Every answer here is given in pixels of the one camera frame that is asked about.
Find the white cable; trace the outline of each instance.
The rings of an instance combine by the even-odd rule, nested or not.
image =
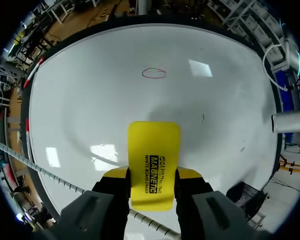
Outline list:
[[[267,72],[267,70],[266,70],[266,65],[265,65],[266,56],[267,56],[267,54],[269,53],[269,51],[270,51],[271,49],[275,48],[275,47],[280,47],[280,46],[281,46],[281,44],[272,45],[272,46],[270,46],[270,47],[265,51],[265,53],[264,53],[264,55],[263,55],[263,59],[262,59],[262,66],[263,66],[263,70],[264,70],[266,76],[269,78],[269,80],[270,80],[270,81],[271,81],[278,89],[280,89],[280,90],[282,90],[282,91],[285,91],[285,92],[288,92],[288,88],[283,87],[283,86],[280,86],[278,83],[276,83],[275,80],[272,79],[272,77],[268,74],[268,72]]]
[[[55,182],[58,182],[59,184],[63,185],[64,187],[69,188],[70,190],[73,190],[76,193],[80,193],[80,194],[83,194],[85,192],[85,190],[83,190],[82,188],[63,180],[62,178],[52,174],[51,172],[48,172],[47,170],[43,169],[42,167],[38,166],[37,164],[33,163],[32,161],[29,161],[28,159],[21,156],[19,153],[13,151],[11,148],[9,148],[8,146],[4,145],[1,142],[0,142],[0,149],[2,151],[4,151],[5,153],[9,154],[10,156],[14,157],[15,159],[17,159],[18,161],[22,162],[24,165],[28,166],[29,168],[35,170],[38,173],[41,173],[41,174],[47,176],[48,178],[54,180]]]
[[[83,194],[86,190],[73,185],[63,179],[61,179],[60,177],[54,175],[51,172],[48,172],[47,170],[43,169],[42,167],[38,166],[37,164],[35,164],[32,161],[29,161],[28,159],[26,159],[24,156],[20,155],[19,153],[13,151],[10,147],[4,145],[3,143],[0,142],[0,149],[2,151],[4,151],[5,153],[9,154],[10,156],[12,156],[13,158],[15,158],[16,160],[22,162],[24,165],[28,166],[29,168],[35,170],[38,173],[44,174],[45,176],[47,176],[48,178],[54,180],[55,182],[63,185],[64,187],[75,191],[76,193],[79,194]],[[181,234],[175,232],[174,230],[172,230],[171,228],[164,226],[162,224],[160,224],[159,222],[152,220],[151,218],[130,209],[129,211],[129,215],[131,217],[133,217],[136,220],[139,220],[141,223],[147,224],[149,228],[155,229],[157,232],[162,233],[164,236],[167,236],[168,238],[171,238],[173,240],[180,240],[181,239]]]
[[[171,6],[169,5],[169,3],[167,3],[167,0],[164,0],[165,4],[167,4],[169,6],[169,8],[171,8]]]
[[[181,239],[181,234],[172,230],[171,228],[160,224],[159,222],[151,219],[150,217],[147,217],[140,212],[137,212],[133,209],[130,209],[129,215],[136,219],[139,220],[141,223],[146,224],[149,228],[155,229],[157,232],[162,233],[164,236],[167,238],[173,239],[173,240],[180,240]]]

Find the shelf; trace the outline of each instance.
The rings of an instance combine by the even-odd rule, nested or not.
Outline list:
[[[272,33],[272,35],[274,36],[274,38],[275,38],[276,41],[277,41],[277,42],[275,42],[274,44],[279,44],[279,43],[280,43],[280,38],[277,36],[276,33],[274,33],[274,32],[272,31],[272,29],[270,28],[270,26],[268,25],[268,23],[267,23],[262,17],[260,17],[260,16],[255,12],[254,9],[250,8],[250,10],[251,10],[251,12],[253,12],[253,13],[259,18],[260,21],[263,22],[263,24],[264,24],[264,25],[268,28],[268,30]]]
[[[225,20],[225,18],[223,16],[221,16],[220,13],[217,12],[217,10],[215,10],[210,4],[207,5],[222,21]]]
[[[255,38],[255,40],[258,42],[258,44],[260,45],[260,48],[262,49],[262,51],[265,53],[266,52],[266,48],[263,46],[263,44],[261,42],[259,42],[258,38],[255,36],[255,34],[249,29],[248,25],[246,24],[246,21],[240,17],[240,21],[242,22],[242,24],[245,26],[246,29],[243,29],[246,33],[249,32],[251,35],[253,35],[253,37]]]
[[[235,3],[234,5],[230,6],[228,3],[225,3],[224,1],[220,0],[220,2],[225,5],[228,9],[230,9],[231,11],[235,10],[238,6],[238,3]]]

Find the floor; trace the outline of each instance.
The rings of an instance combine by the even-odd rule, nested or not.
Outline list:
[[[121,12],[129,12],[129,1],[128,0],[106,0],[102,1],[96,8],[91,7],[84,12],[72,12],[69,16],[64,20],[63,24],[59,24],[57,21],[52,25],[50,30],[48,31],[46,37],[50,41],[54,41],[55,43],[58,41],[62,41],[67,37],[71,36],[74,33],[77,33],[81,30],[86,29],[87,27],[102,23],[106,20],[107,15],[111,12],[113,6],[115,4],[119,4],[117,7],[116,13]],[[206,8],[203,12],[206,16],[206,19],[212,24],[222,26],[221,21],[215,16],[215,14]],[[10,105],[9,105],[9,116],[10,117],[20,117],[21,111],[21,103],[18,103],[17,98],[22,95],[22,92],[18,92],[15,88],[11,95]],[[15,129],[18,128],[18,123],[10,123],[9,128]],[[21,142],[20,142],[20,134],[17,131],[11,131],[9,133],[9,143],[10,147],[22,154]],[[16,171],[25,169],[26,167],[18,162],[17,160],[13,160],[13,165]],[[33,202],[39,209],[41,208],[41,199],[38,196],[36,188],[31,180],[31,177],[28,173],[25,175],[25,185],[29,186],[31,189],[31,195],[26,195],[26,198]]]

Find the table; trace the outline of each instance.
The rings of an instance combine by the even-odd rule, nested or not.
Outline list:
[[[15,57],[22,63],[30,66],[29,63],[27,63],[25,60],[22,60],[21,58],[18,57],[18,54],[23,54],[25,56],[25,58],[28,58],[33,61],[32,57],[27,54],[28,48],[30,48],[30,46],[27,48],[27,45],[29,43],[31,43],[35,39],[35,46],[31,46],[32,48],[35,48],[36,46],[40,46],[42,49],[46,49],[46,46],[44,46],[41,43],[41,40],[44,40],[50,47],[52,47],[53,44],[45,37],[45,35],[42,32],[42,30],[40,29],[40,27],[41,27],[40,23],[35,25],[33,27],[33,29],[31,30],[31,32],[27,36],[24,36],[21,39],[22,41],[19,44],[15,45],[12,48],[8,57]]]
[[[37,164],[90,190],[106,171],[128,164],[130,123],[172,121],[181,128],[178,165],[214,190],[225,194],[240,180],[258,190],[266,184],[281,147],[272,132],[276,100],[261,55],[240,38],[148,16],[80,34],[47,53],[22,101]],[[79,196],[39,178],[57,212]],[[142,213],[179,232],[175,207]],[[163,238],[133,219],[125,233]]]
[[[52,14],[53,14],[53,16],[55,17],[55,19],[60,23],[60,24],[63,24],[63,22],[64,22],[64,20],[66,19],[66,17],[69,15],[69,13],[70,13],[70,11],[72,10],[70,10],[70,11],[67,11],[66,10],[66,8],[65,8],[65,6],[63,5],[63,2],[65,2],[65,1],[69,1],[69,0],[59,0],[59,1],[57,1],[54,5],[52,5],[51,7],[49,7],[48,9],[46,9],[45,10],[45,12],[51,12]],[[94,7],[97,7],[97,2],[96,2],[96,0],[92,0],[92,4],[93,4],[93,6]],[[65,13],[65,15],[63,16],[63,18],[62,19],[60,19],[59,17],[58,17],[58,15],[56,14],[56,12],[55,12],[55,7],[58,7],[58,6],[61,6],[61,8],[62,8],[62,10],[64,11],[64,13]]]

